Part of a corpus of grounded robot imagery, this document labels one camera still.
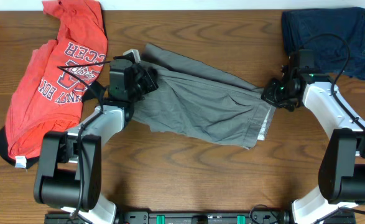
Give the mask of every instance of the navy blue shirt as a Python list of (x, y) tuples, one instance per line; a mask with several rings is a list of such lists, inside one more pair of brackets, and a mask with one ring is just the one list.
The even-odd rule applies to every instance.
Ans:
[[(283, 12), (282, 31), (287, 55), (309, 38), (325, 33), (347, 41), (351, 58), (344, 71), (350, 77), (365, 80), (365, 9), (304, 9)], [(334, 37), (320, 37), (304, 46), (315, 51), (315, 65), (324, 73), (338, 73), (347, 56), (344, 44)]]

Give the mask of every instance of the green clip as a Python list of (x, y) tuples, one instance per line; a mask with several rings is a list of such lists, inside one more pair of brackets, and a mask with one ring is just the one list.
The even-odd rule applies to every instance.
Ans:
[(156, 216), (156, 224), (165, 224), (165, 217), (164, 217), (164, 215), (157, 215)]
[(238, 224), (246, 224), (246, 217), (244, 215), (238, 215)]

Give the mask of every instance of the gray cloth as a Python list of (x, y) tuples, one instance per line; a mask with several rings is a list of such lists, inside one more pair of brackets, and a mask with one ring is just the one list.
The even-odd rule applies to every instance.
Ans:
[(141, 64), (157, 70), (159, 89), (135, 104), (133, 119), (151, 131), (248, 149), (264, 138), (275, 108), (260, 99), (262, 89), (152, 44)]

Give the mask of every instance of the white wall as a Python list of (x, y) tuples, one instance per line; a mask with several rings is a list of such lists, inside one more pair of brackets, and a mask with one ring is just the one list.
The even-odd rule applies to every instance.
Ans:
[[(104, 10), (223, 10), (365, 7), (365, 0), (99, 0)], [(0, 0), (0, 11), (41, 11), (41, 0)]]

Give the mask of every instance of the red t-shirt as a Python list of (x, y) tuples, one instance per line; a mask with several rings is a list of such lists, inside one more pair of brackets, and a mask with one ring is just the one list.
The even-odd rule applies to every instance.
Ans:
[[(6, 118), (10, 158), (40, 155), (43, 136), (50, 130), (65, 131), (80, 122), (81, 97), (86, 86), (57, 68), (102, 62), (108, 40), (100, 4), (92, 0), (44, 1), (44, 13), (60, 19), (56, 40), (34, 50)], [(88, 84), (103, 65), (68, 68)]]

